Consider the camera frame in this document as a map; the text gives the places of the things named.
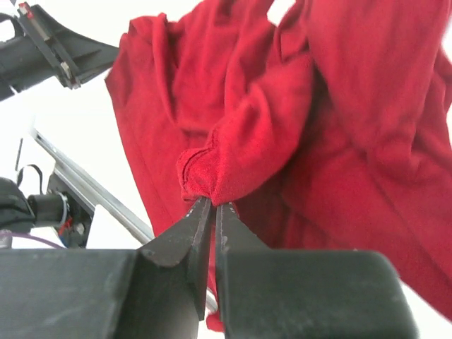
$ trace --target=black cable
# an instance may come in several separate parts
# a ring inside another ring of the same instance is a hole
[[[14,37],[23,37],[25,33],[23,32],[22,26],[13,16],[9,16],[5,13],[0,13],[0,23],[4,21],[10,21],[14,27]]]
[[[42,176],[42,171],[41,171],[41,169],[37,166],[37,165],[34,165],[34,164],[29,164],[29,165],[26,165],[26,166],[24,166],[24,167],[22,167],[20,170],[19,170],[19,172],[17,173],[17,187],[19,187],[20,186],[20,184],[22,184],[22,181],[23,181],[23,170],[26,168],[26,167],[32,167],[32,168],[34,168],[35,170],[36,170],[36,172],[37,172],[37,174],[40,176],[40,194],[44,194],[43,192],[42,192],[42,181],[43,181],[43,176]]]

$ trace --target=cable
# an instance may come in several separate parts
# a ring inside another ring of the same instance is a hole
[[[41,169],[40,169],[37,165],[35,165],[35,164],[25,165],[24,167],[22,167],[22,168],[19,170],[19,172],[17,173],[17,187],[19,187],[20,184],[22,184],[22,180],[23,180],[23,170],[24,170],[26,167],[31,167],[31,168],[33,168],[33,169],[36,171],[37,175],[39,175],[39,177],[40,177],[40,195],[44,194],[44,193],[42,192],[42,181],[43,181],[42,171],[41,171]]]
[[[64,230],[66,228],[70,228],[71,225],[72,225],[72,217],[69,217],[69,219],[66,220],[66,222],[60,227],[60,229],[58,231],[58,235],[61,237],[64,233]]]
[[[60,246],[58,244],[55,244],[54,242],[51,242],[49,240],[35,237],[34,235],[26,234],[26,233],[0,232],[0,237],[12,237],[12,238],[23,238],[23,239],[34,240],[36,242],[46,244],[47,246],[50,246],[54,249],[65,249],[66,248],[66,247]]]

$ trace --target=red cloth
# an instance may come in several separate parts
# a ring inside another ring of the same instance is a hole
[[[235,201],[271,247],[382,252],[452,319],[450,1],[297,1],[277,28],[271,3],[121,39],[107,87],[156,235],[198,196]]]

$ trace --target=black robotic arm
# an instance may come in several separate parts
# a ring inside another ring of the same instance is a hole
[[[60,25],[39,5],[19,5],[11,21],[15,35],[0,42],[0,101],[52,76],[76,89],[106,71],[118,48],[79,35]]]

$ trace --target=red fabric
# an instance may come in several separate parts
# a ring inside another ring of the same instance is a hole
[[[450,1],[297,1],[277,28],[271,3],[121,39],[107,87],[156,235],[198,196],[235,201],[271,247],[382,252],[452,319]]]

